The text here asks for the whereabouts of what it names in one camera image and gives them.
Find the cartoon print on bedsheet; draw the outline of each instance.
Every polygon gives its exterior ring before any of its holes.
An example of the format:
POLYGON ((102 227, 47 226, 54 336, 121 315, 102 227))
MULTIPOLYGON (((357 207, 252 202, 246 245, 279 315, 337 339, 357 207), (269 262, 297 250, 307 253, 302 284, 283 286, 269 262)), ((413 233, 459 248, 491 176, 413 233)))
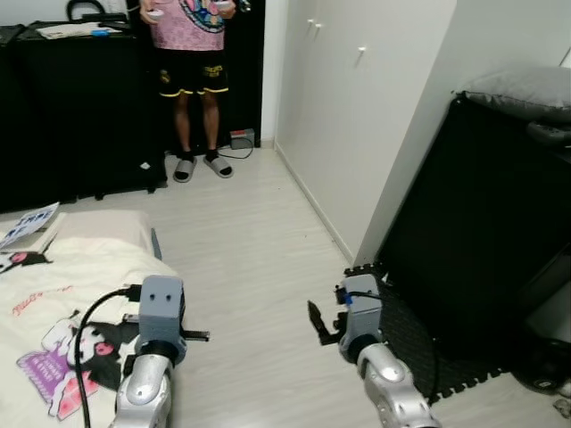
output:
POLYGON ((51 263, 44 254, 36 252, 0 252, 0 275, 17 266, 39 265, 51 263))
MULTIPOLYGON (((42 348, 17 361, 38 392, 49 405, 48 414, 62 421, 81 408, 78 381, 74 371, 73 350, 81 317, 55 323, 42 339, 42 348)), ((117 391, 121 380, 121 344, 129 344, 138 336, 138 325, 121 323, 88 323, 81 337, 81 366, 87 396, 99 386, 117 391)))

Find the paper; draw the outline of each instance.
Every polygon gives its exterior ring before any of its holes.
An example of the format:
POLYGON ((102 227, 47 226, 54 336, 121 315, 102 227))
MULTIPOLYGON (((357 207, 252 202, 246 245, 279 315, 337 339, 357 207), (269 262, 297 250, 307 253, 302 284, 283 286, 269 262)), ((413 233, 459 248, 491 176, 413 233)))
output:
POLYGON ((2 250, 6 245, 15 243, 23 236, 28 236, 36 232, 49 221, 59 206, 60 203, 56 202, 52 205, 48 205, 47 207, 24 214, 18 223, 16 223, 16 225, 6 234, 4 239, 0 241, 0 250, 2 250))

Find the hand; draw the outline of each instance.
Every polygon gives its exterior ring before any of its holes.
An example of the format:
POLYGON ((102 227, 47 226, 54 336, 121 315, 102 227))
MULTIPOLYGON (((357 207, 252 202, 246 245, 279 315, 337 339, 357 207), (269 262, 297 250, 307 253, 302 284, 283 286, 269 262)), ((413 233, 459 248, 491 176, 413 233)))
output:
POLYGON ((141 20, 145 24, 157 25, 157 21, 149 16, 149 12, 154 8, 154 0, 140 0, 141 10, 141 20))
POLYGON ((232 0, 232 4, 225 8, 224 10, 219 11, 220 16, 225 20, 231 20, 236 15, 236 3, 232 0))

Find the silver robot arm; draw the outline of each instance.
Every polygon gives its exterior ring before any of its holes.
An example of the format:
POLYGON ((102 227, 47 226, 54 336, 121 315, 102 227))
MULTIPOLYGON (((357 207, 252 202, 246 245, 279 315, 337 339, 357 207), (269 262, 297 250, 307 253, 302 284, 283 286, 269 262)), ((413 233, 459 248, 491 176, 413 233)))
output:
POLYGON ((371 275, 347 278, 335 289, 338 314, 336 333, 329 333, 318 307, 308 302, 310 320, 322 345, 338 343, 345 360, 357 365, 365 391, 377 408, 384 428, 441 428, 424 397, 414 386, 406 365, 382 344, 379 330, 382 302, 371 275))
POLYGON ((185 295, 182 281, 149 276, 141 288, 139 315, 124 320, 139 323, 136 358, 117 392, 117 412, 110 428, 166 428, 172 405, 174 367, 186 356, 186 341, 207 342, 208 332, 182 328, 185 295))

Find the leg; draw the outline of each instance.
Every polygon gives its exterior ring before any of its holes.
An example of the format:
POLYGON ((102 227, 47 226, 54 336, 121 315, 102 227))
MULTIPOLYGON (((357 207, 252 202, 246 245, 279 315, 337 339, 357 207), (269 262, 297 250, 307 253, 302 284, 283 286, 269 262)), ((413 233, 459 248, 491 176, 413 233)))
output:
POLYGON ((218 133, 220 127, 220 111, 216 94, 206 91, 202 95, 204 110, 204 130, 208 140, 208 152, 204 161, 222 178, 232 177, 234 171, 224 159, 218 156, 218 133))
POLYGON ((186 183, 193 177, 196 160, 190 148, 190 118, 188 117, 188 94, 181 93, 174 105, 175 126, 182 154, 175 170, 174 179, 179 183, 186 183))

